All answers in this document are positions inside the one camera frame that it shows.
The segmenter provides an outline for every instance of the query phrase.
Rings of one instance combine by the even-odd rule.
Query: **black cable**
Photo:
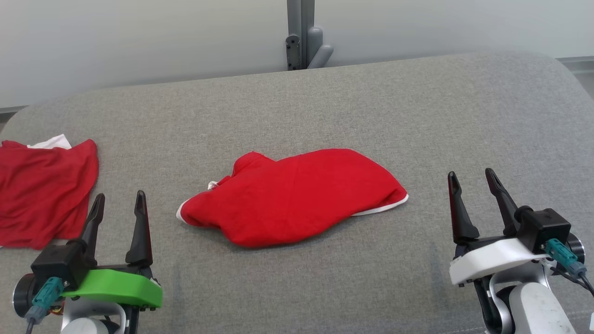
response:
[[[35,326],[35,324],[30,322],[29,325],[27,325],[27,331],[25,332],[25,334],[33,333],[33,326]]]
[[[588,290],[588,287],[586,286],[586,284],[580,282],[578,279],[575,279],[575,278],[571,277],[568,273],[564,273],[564,272],[560,271],[559,269],[557,269],[555,267],[551,267],[551,270],[553,272],[555,272],[556,274],[559,274],[559,275],[563,276],[563,278],[566,278],[566,279],[574,282],[575,284],[579,284],[582,288]]]
[[[594,297],[594,286],[592,286],[592,284],[590,283],[590,281],[586,278],[586,273],[581,272],[579,274],[580,278],[582,279],[582,281],[584,281],[584,284],[586,284],[587,289],[590,291],[590,293],[592,294],[592,296]]]

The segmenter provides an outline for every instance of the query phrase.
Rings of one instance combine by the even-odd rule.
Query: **gray metal bracket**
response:
[[[289,71],[297,70],[301,68],[301,42],[299,36],[289,35],[285,40],[285,46],[287,47],[287,69]]]
[[[324,67],[334,51],[332,46],[323,44],[322,30],[314,27],[314,11],[315,0],[287,0],[289,37],[285,47],[289,71]]]

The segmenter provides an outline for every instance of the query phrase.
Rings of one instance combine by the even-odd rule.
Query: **white fabric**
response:
[[[72,149],[72,146],[70,146],[70,143],[64,134],[50,138],[46,141],[42,141],[41,143],[37,143],[35,145],[27,145],[27,147],[30,149],[52,149],[54,147],[61,147],[67,150]]]
[[[218,184],[217,182],[215,182],[215,181],[210,181],[210,182],[208,183],[208,190],[211,190],[212,188],[216,188],[216,187],[218,187],[218,186],[219,186],[219,184]]]
[[[392,209],[394,207],[397,207],[397,206],[399,206],[401,204],[404,204],[404,202],[406,202],[406,201],[408,201],[408,194],[406,194],[406,196],[402,200],[400,200],[400,201],[398,201],[396,203],[392,203],[392,204],[388,204],[388,205],[376,207],[374,209],[369,209],[369,210],[357,212],[357,213],[351,215],[351,217],[363,216],[363,215],[370,215],[372,213],[378,213],[378,212],[390,210],[390,209]]]

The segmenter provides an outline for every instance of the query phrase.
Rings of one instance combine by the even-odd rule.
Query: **teal connector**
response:
[[[33,306],[25,314],[27,323],[39,324],[48,314],[53,302],[58,300],[64,291],[64,283],[57,277],[49,278],[33,298]]]
[[[577,256],[557,239],[550,239],[546,242],[545,252],[549,254],[553,260],[565,267],[567,272],[575,278],[580,277],[580,275],[585,274],[587,271],[586,266],[577,261]]]

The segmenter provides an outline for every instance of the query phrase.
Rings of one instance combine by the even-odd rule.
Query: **gray cushion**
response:
[[[457,172],[483,236],[503,228],[484,177],[492,167],[519,205],[553,207],[591,251],[593,129],[594,102],[560,63],[505,52],[97,90],[26,108],[0,138],[97,143],[100,264],[123,263],[135,194],[146,192],[165,299],[141,314],[141,333],[474,334],[484,331],[474,289],[448,277],[447,173]],[[410,200],[262,250],[175,218],[246,152],[328,147],[383,165]],[[8,300],[36,254],[0,250],[2,332],[26,327]],[[552,288],[585,333],[592,296],[559,277]],[[50,316],[35,333],[58,333],[58,323]]]

